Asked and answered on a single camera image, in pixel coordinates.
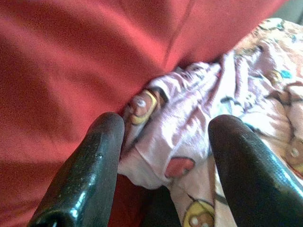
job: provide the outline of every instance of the red fabric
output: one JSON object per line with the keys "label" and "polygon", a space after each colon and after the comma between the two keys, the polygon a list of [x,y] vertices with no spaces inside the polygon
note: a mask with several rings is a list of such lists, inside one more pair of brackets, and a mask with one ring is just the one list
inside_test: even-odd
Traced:
{"label": "red fabric", "polygon": [[[98,115],[215,59],[284,1],[1,1],[0,226],[26,224]],[[110,226],[137,226],[146,193],[119,177]]]}

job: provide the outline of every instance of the red cushion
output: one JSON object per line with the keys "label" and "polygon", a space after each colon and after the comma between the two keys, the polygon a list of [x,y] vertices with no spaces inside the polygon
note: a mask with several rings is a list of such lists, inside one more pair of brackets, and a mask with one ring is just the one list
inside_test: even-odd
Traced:
{"label": "red cushion", "polygon": [[[178,64],[215,59],[284,1],[1,1],[0,226],[25,225],[98,115]],[[122,182],[111,226],[135,226],[147,192]]]}

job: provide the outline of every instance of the yellow cartoon face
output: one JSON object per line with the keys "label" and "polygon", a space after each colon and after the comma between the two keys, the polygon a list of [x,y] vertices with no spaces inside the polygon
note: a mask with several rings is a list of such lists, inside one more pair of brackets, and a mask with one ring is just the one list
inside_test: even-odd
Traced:
{"label": "yellow cartoon face", "polygon": [[213,227],[214,208],[205,201],[194,201],[187,209],[183,227]]}

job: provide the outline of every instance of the blue print detail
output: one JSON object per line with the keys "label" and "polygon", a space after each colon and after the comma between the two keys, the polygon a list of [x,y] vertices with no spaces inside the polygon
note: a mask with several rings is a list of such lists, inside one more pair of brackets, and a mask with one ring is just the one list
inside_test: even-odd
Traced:
{"label": "blue print detail", "polygon": [[281,76],[285,79],[291,79],[292,78],[292,75],[290,74],[289,71],[285,71],[285,70],[282,70],[281,71]]}

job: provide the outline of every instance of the blanket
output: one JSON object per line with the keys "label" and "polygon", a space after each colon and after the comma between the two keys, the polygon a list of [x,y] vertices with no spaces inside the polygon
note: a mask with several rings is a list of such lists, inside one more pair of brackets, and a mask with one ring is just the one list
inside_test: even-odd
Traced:
{"label": "blanket", "polygon": [[148,189],[165,185],[183,227],[236,226],[208,123],[239,117],[303,184],[302,59],[303,28],[272,18],[218,61],[152,80],[125,108],[118,172]]}

